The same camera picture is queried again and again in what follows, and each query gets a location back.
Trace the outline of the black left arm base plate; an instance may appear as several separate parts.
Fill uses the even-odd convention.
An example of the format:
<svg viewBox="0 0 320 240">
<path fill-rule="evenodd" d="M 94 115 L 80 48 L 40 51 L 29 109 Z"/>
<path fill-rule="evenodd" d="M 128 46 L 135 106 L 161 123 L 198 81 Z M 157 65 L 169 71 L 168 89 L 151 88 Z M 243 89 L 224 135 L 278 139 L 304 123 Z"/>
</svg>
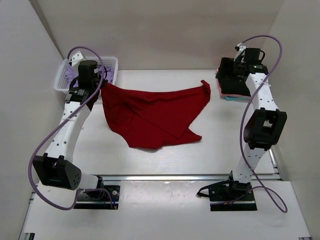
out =
<svg viewBox="0 0 320 240">
<path fill-rule="evenodd" d="M 78 210 L 118 210 L 121 186 L 105 184 L 103 186 L 109 195 L 105 191 L 93 191 L 81 194 L 74 206 L 74 209 Z"/>
</svg>

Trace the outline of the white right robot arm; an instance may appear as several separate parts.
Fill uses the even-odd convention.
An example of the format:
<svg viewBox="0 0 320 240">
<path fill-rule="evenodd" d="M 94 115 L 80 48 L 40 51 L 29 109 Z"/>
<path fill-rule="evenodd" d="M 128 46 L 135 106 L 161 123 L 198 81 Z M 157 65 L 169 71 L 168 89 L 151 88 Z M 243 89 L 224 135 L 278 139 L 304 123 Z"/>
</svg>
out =
<svg viewBox="0 0 320 240">
<path fill-rule="evenodd" d="M 252 116 L 241 124 L 241 157 L 229 175 L 230 184 L 224 195 L 236 200 L 251 188 L 253 171 L 265 153 L 279 141 L 287 121 L 287 114 L 280 111 L 271 93 L 268 68 L 262 64 L 265 53 L 259 48 L 239 46 L 233 64 L 234 73 L 246 78 L 250 93 Z"/>
</svg>

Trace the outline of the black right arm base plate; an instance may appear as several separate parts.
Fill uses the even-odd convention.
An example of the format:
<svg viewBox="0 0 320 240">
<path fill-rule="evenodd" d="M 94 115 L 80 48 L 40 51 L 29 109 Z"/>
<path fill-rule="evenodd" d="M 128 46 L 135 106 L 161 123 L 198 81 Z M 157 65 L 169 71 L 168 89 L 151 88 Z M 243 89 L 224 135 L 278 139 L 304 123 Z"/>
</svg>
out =
<svg viewBox="0 0 320 240">
<path fill-rule="evenodd" d="M 257 211 L 251 185 L 244 190 L 233 189 L 230 180 L 220 181 L 201 187 L 196 193 L 199 198 L 209 198 L 211 212 L 243 212 Z"/>
</svg>

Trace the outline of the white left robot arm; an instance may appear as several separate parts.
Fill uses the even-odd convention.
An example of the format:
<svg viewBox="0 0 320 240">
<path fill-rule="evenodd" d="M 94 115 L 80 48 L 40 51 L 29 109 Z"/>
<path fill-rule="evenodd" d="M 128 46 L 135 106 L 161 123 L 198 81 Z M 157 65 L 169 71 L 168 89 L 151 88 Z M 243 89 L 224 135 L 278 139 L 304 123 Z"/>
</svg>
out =
<svg viewBox="0 0 320 240">
<path fill-rule="evenodd" d="M 98 100 L 99 67 L 95 60 L 82 60 L 78 76 L 70 84 L 61 118 L 65 124 L 54 135 L 42 156 L 35 156 L 33 167 L 45 186 L 77 190 L 87 189 L 93 199 L 104 195 L 98 176 L 82 172 L 73 164 L 75 146 L 83 124 Z"/>
</svg>

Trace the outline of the red t shirt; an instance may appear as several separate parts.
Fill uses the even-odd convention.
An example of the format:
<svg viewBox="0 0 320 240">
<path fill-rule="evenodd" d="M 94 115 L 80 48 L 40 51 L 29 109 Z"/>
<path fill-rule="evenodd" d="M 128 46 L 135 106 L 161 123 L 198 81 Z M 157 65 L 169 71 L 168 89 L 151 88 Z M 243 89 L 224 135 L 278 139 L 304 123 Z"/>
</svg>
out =
<svg viewBox="0 0 320 240">
<path fill-rule="evenodd" d="M 211 98 L 210 84 L 169 92 L 130 90 L 106 84 L 102 106 L 109 128 L 129 147 L 158 150 L 199 142 L 202 136 L 190 130 Z"/>
</svg>

